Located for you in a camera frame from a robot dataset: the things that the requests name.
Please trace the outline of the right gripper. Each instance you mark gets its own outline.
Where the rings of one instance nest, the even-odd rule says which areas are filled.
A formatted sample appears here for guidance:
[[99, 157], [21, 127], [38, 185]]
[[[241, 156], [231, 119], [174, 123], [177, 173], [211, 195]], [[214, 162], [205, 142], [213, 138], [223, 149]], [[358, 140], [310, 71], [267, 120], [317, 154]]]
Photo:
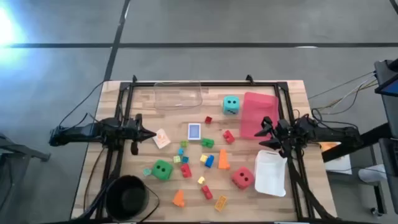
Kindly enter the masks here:
[[[273, 130], [273, 122], [270, 117], [265, 116], [262, 120], [262, 130], [258, 131], [255, 136], [267, 136]], [[261, 141], [259, 145], [269, 147], [273, 150], [291, 150], [295, 143], [295, 137], [292, 134], [292, 127], [285, 119], [280, 119], [275, 127], [275, 139]]]

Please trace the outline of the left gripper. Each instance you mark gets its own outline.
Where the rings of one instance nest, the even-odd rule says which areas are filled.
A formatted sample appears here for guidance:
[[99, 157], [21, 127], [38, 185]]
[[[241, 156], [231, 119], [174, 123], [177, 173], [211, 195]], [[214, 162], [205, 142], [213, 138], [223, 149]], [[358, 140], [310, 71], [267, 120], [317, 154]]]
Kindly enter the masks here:
[[134, 118], [130, 117], [124, 125], [124, 129], [127, 138], [133, 141], [142, 142], [147, 139], [156, 137], [155, 132], [143, 127], [142, 115], [140, 113], [136, 114]]

